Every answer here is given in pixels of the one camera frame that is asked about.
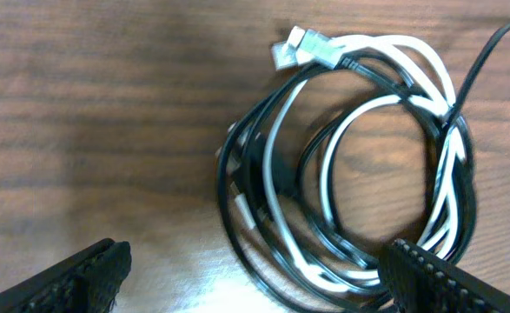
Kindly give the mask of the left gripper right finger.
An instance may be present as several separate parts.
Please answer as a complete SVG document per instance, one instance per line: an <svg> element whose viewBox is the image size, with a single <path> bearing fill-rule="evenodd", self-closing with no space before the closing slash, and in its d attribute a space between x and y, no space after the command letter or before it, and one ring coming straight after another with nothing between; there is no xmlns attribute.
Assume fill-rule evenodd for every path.
<svg viewBox="0 0 510 313"><path fill-rule="evenodd" d="M510 296L397 239L380 254L378 274L401 312L510 313Z"/></svg>

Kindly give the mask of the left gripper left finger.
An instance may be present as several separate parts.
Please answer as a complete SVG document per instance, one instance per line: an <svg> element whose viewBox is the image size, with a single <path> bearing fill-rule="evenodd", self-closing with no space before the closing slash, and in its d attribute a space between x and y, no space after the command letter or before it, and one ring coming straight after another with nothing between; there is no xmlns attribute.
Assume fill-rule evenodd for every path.
<svg viewBox="0 0 510 313"><path fill-rule="evenodd" d="M109 313L131 263L128 242L105 238L0 292L0 312Z"/></svg>

